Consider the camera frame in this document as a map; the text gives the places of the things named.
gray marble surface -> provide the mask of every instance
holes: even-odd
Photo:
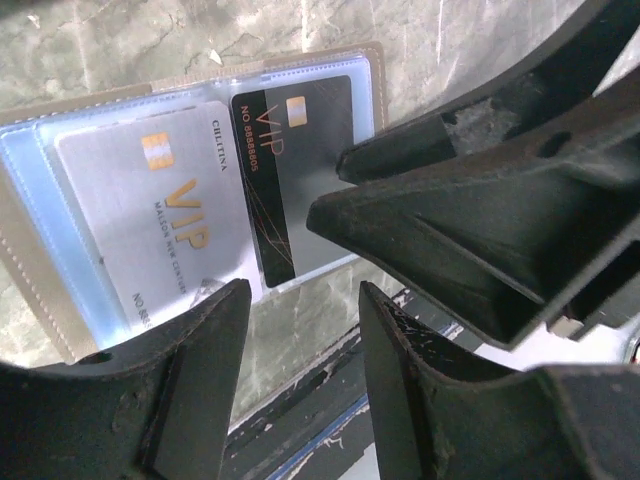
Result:
[[[386,55],[389,113],[399,121],[502,72],[580,3],[5,1],[0,6],[0,108],[210,71],[220,63],[379,40]],[[630,50],[625,65],[637,51]],[[363,279],[389,292],[399,287],[357,261],[254,309],[234,419],[291,380],[355,324],[357,287]],[[57,354],[4,272],[0,281],[1,358],[25,366],[56,361]]]

white vip card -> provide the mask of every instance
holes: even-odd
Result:
[[[135,330],[234,278],[262,296],[229,109],[221,102],[61,135],[56,149]]]

vip card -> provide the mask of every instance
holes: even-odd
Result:
[[[266,285],[348,255],[305,222],[315,199],[347,186],[335,165],[354,142],[349,76],[238,94],[232,111]]]
[[[261,296],[224,104],[62,135],[56,149],[132,324],[162,323],[238,277]]]

card holder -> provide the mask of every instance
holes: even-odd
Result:
[[[0,114],[0,257],[63,358],[125,341],[232,278],[258,302],[352,258],[306,231],[303,211],[347,186],[340,150],[384,125],[380,58],[367,44]],[[252,99],[266,107],[253,124]],[[252,156],[271,176],[255,177]],[[269,196],[280,230],[265,232]]]

gold chip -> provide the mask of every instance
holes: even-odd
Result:
[[[304,97],[287,99],[287,115],[289,116],[289,127],[291,128],[307,124],[307,105]]]
[[[142,148],[151,170],[159,170],[173,165],[174,158],[171,153],[171,145],[169,145],[169,135],[166,132],[142,137]]]

